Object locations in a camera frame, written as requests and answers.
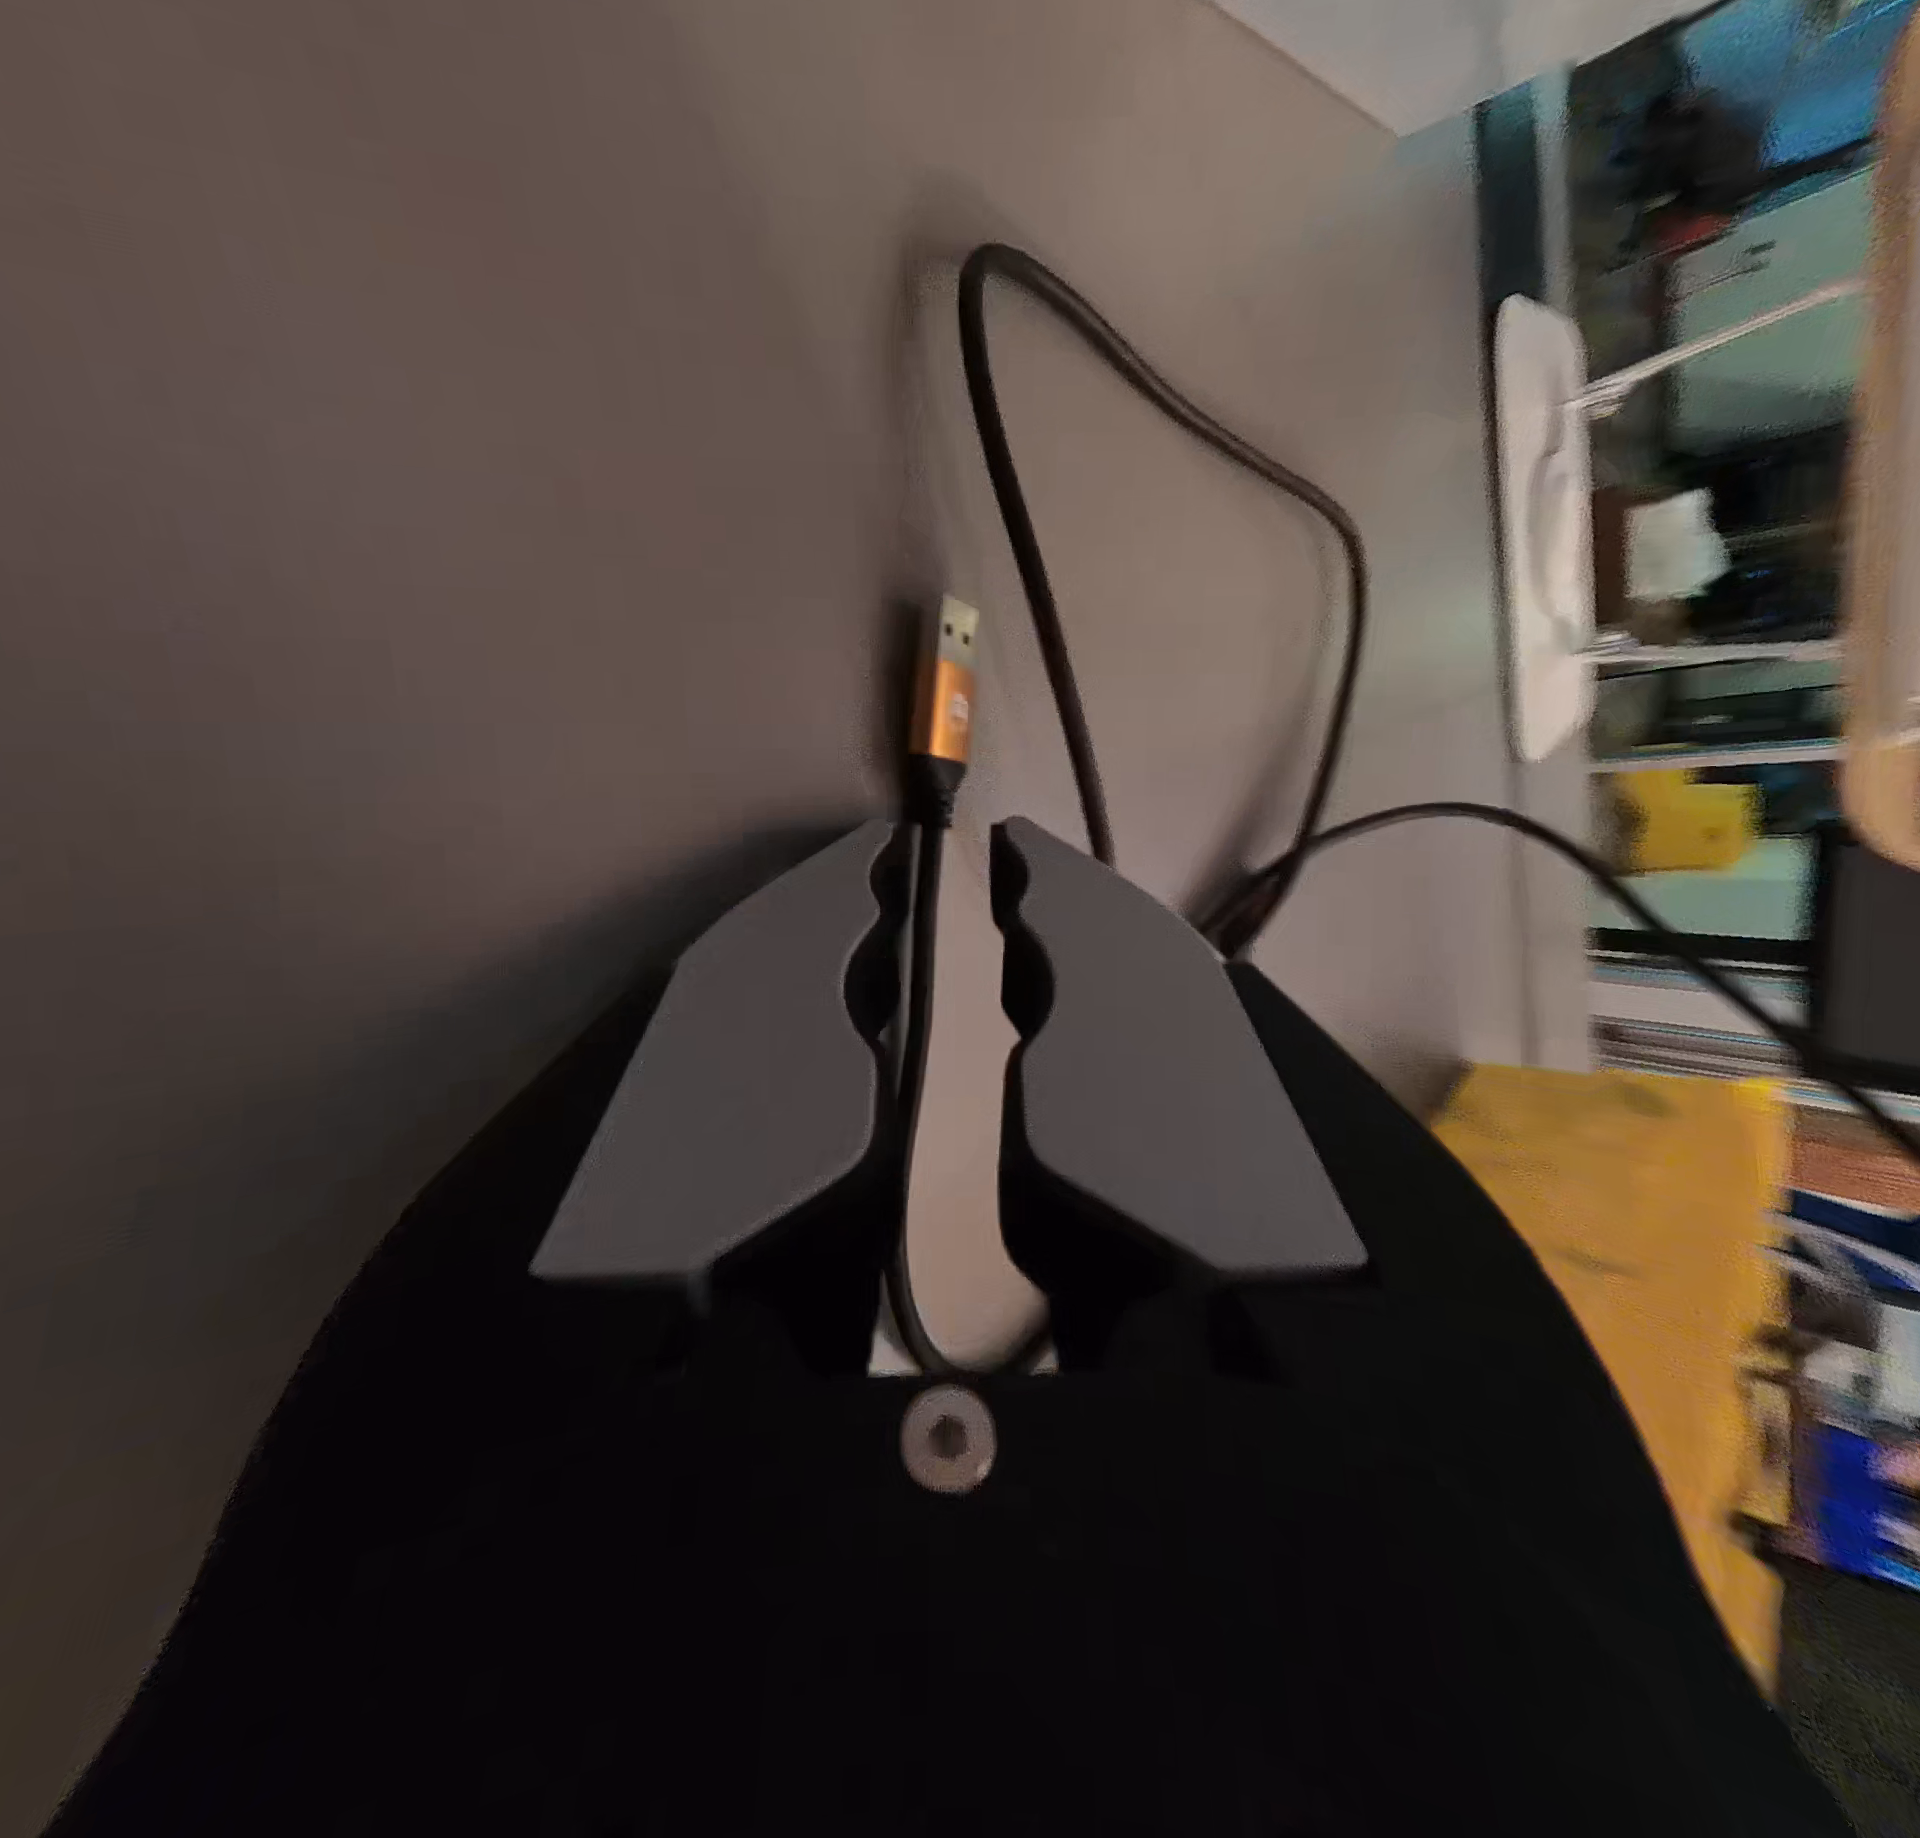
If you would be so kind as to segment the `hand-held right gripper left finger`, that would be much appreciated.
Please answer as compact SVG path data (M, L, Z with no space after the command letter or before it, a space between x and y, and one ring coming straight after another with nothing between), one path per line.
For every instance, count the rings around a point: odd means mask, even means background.
M906 847L851 828L683 947L530 1278L767 1314L810 1372L869 1372L901 1234Z

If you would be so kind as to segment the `yellow plastic bin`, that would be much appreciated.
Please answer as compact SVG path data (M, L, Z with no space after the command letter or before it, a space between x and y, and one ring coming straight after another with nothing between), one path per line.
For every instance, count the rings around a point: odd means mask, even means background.
M1763 796L1751 783L1711 780L1696 769L1627 769L1613 774L1613 797L1630 874L1724 873L1763 838Z
M1435 1136L1558 1283L1636 1419L1711 1602L1778 1691L1791 1124L1773 1081L1474 1066Z

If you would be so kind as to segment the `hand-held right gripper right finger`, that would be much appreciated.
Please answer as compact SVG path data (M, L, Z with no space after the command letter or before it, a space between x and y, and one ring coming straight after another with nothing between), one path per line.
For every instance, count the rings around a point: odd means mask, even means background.
M1355 1279L1365 1247L1223 963L1030 819L991 834L1003 938L998 1220L1061 1372L1141 1309Z

